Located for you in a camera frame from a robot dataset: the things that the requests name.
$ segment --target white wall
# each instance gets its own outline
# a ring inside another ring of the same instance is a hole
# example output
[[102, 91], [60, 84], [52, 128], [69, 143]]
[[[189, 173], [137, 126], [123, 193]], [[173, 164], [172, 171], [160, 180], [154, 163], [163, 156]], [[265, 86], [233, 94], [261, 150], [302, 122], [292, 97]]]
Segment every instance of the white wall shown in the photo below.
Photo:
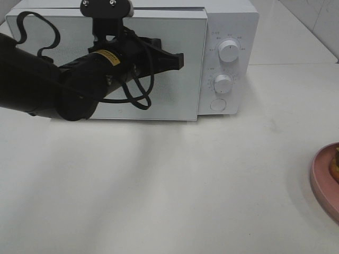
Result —
[[20, 0], [0, 0], [0, 24], [4, 22], [6, 13], [18, 2]]
[[339, 58], [339, 0], [280, 0]]

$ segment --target screw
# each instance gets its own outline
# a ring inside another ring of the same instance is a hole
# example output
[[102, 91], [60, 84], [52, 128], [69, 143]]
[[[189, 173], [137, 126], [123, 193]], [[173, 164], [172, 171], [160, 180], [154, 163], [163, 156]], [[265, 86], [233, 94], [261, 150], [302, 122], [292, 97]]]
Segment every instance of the screw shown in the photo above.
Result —
[[117, 0], [110, 0], [110, 5], [115, 6], [117, 4]]
[[83, 0], [83, 5], [85, 5], [86, 7], [88, 7], [90, 5], [89, 0]]

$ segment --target table surface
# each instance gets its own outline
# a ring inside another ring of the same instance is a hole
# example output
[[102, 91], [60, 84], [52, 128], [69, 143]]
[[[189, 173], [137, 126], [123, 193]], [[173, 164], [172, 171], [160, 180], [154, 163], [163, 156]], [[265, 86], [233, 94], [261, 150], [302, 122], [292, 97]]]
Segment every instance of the table surface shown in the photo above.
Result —
[[236, 116], [69, 123], [0, 110], [1, 253], [336, 253], [309, 183], [339, 66], [250, 66]]
[[[336, 57], [278, 0], [251, 0], [260, 19], [250, 65], [334, 64]], [[10, 34], [6, 23], [0, 32]]]

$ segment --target round button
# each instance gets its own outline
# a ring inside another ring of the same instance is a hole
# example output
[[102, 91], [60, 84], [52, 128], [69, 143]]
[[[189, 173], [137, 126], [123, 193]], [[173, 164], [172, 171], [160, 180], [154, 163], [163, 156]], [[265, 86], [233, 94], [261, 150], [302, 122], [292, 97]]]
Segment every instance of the round button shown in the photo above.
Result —
[[211, 103], [211, 109], [213, 111], [223, 111], [226, 108], [226, 101], [223, 99], [216, 99]]
[[230, 76], [224, 74], [219, 75], [214, 80], [214, 88], [218, 94], [226, 94], [232, 90], [233, 80]]
[[233, 62], [239, 57], [239, 43], [234, 39], [227, 39], [219, 47], [219, 57], [223, 62]]

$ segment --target white knob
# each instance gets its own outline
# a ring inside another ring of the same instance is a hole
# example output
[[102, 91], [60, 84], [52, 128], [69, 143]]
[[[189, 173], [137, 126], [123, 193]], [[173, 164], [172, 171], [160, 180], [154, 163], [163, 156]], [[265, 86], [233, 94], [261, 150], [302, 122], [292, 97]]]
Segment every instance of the white knob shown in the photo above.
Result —
[[219, 75], [214, 80], [214, 88], [218, 94], [226, 94], [232, 90], [233, 80], [228, 75]]
[[222, 42], [219, 47], [219, 57], [223, 62], [233, 62], [239, 57], [239, 43], [234, 39]]

